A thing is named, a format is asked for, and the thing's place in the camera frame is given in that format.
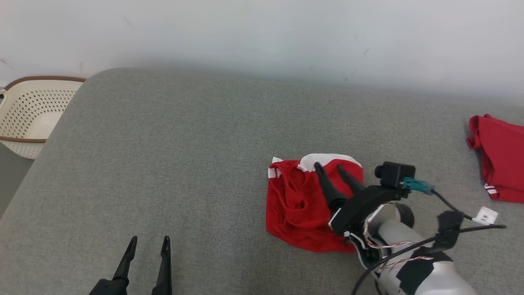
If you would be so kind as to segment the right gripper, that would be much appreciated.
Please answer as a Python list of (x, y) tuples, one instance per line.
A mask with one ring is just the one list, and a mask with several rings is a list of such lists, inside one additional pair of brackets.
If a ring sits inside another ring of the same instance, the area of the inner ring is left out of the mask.
[(398, 203), (408, 196), (408, 189), (365, 187), (343, 166), (337, 165), (341, 179), (353, 195), (347, 199), (329, 179), (320, 162), (314, 163), (314, 167), (327, 206), (332, 212), (329, 228), (346, 242), (353, 243), (365, 269), (391, 253), (392, 244), (379, 234), (379, 228), (384, 222), (393, 220), (413, 228), (413, 211), (407, 205)]

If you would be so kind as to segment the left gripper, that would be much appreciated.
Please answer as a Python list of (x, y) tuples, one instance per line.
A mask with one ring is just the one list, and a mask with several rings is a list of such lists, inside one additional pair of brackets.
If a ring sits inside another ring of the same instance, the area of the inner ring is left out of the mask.
[[(133, 236), (113, 275), (113, 279), (99, 280), (89, 295), (127, 295), (126, 289), (129, 285), (129, 269), (135, 257), (137, 243), (138, 237)], [(152, 289), (152, 295), (172, 295), (172, 256), (169, 236), (165, 236), (163, 239), (160, 256), (160, 269), (156, 285)]]

